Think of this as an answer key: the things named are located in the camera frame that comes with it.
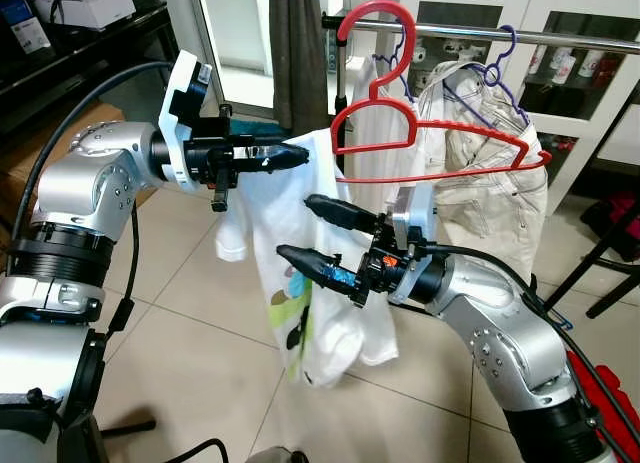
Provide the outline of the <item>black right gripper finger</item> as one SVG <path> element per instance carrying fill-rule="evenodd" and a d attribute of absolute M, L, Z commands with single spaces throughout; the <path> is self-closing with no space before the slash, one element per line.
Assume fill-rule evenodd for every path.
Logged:
<path fill-rule="evenodd" d="M 284 244 L 276 247 L 276 253 L 321 288 L 333 290 L 349 299 L 366 299 L 369 295 L 369 289 L 360 276 L 340 266 L 338 254 L 324 254 L 315 249 Z"/>
<path fill-rule="evenodd" d="M 311 194 L 303 199 L 303 206 L 330 225 L 346 230 L 356 230 L 358 233 L 371 236 L 379 236 L 383 233 L 383 217 L 362 210 L 356 204 L 330 198 L 328 195 Z"/>

